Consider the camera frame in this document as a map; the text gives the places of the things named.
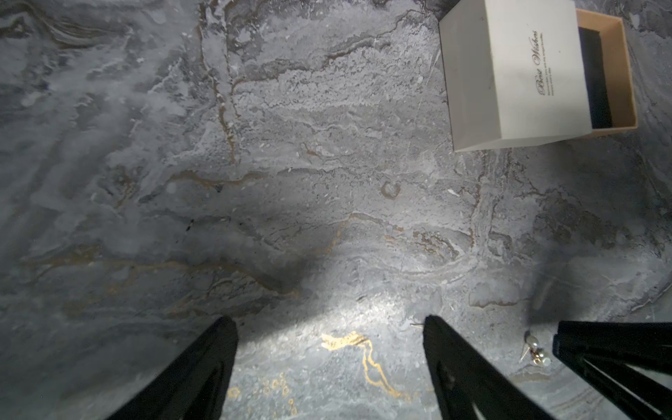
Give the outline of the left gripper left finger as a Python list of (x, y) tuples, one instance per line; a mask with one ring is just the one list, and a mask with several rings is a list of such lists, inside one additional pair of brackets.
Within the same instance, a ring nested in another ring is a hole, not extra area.
[(219, 419), (237, 344), (234, 320), (218, 318), (154, 381), (108, 419)]

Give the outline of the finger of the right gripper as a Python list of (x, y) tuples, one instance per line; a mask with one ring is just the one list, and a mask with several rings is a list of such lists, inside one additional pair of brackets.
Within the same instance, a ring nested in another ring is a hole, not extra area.
[(670, 323), (561, 321), (552, 353), (629, 418), (671, 418), (671, 389), (639, 371), (671, 375)]

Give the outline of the pearl earring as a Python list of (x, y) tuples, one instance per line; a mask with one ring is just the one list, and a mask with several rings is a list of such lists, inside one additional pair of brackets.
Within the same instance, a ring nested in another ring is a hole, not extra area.
[(537, 367), (549, 367), (551, 365), (551, 359), (544, 350), (532, 351), (530, 356), (533, 364)]
[(539, 358), (539, 340), (532, 332), (527, 331), (523, 337), (523, 351), (521, 353), (520, 362), (522, 362), (526, 357), (530, 357), (530, 360), (534, 364), (538, 364), (537, 359)]

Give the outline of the white jewelry box sleeve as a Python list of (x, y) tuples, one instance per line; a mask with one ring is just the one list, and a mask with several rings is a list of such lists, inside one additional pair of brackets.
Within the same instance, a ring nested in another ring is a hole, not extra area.
[(455, 151), (592, 132), (574, 2), (462, 0), (439, 35)]

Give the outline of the tan jewelry box drawer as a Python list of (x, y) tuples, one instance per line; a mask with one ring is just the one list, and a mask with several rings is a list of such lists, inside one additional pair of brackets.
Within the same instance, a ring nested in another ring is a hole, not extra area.
[(623, 19), (577, 10), (591, 124), (587, 138), (638, 127), (635, 89)]

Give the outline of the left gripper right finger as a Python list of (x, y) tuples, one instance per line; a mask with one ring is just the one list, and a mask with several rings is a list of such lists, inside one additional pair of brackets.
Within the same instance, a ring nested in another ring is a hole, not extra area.
[(550, 419), (437, 315), (423, 322), (423, 349), (444, 419)]

